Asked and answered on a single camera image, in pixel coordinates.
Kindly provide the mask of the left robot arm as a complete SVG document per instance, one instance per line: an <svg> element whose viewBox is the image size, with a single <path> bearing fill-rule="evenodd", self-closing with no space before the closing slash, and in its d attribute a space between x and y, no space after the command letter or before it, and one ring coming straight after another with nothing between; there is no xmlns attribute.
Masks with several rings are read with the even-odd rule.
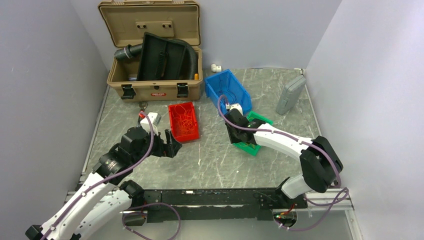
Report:
<svg viewBox="0 0 424 240"><path fill-rule="evenodd" d="M115 214L139 209L145 190L133 180L124 181L149 156L173 158L181 149L170 130L166 139L149 127L131 127L107 153L102 155L85 182L49 220L31 225L29 240L85 240Z"/></svg>

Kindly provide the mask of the white pipe elbow fitting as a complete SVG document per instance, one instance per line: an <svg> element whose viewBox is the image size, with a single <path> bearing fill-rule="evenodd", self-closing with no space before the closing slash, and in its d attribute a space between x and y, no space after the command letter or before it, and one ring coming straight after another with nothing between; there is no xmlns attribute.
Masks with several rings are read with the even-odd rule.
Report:
<svg viewBox="0 0 424 240"><path fill-rule="evenodd" d="M220 73L220 72L222 72L222 66L221 65L216 65L216 64L211 64L210 65L210 70L213 72L213 73Z"/></svg>

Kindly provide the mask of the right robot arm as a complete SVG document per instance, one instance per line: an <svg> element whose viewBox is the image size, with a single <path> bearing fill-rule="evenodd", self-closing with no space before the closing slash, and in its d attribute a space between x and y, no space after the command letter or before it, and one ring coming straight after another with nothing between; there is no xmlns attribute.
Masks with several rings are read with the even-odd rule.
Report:
<svg viewBox="0 0 424 240"><path fill-rule="evenodd" d="M344 167L325 137L300 137L257 118L249 121L236 109L222 117L231 143L271 148L300 163L301 173L288 177L277 189L275 200L280 207L289 207L305 193L325 193L331 186L340 186Z"/></svg>

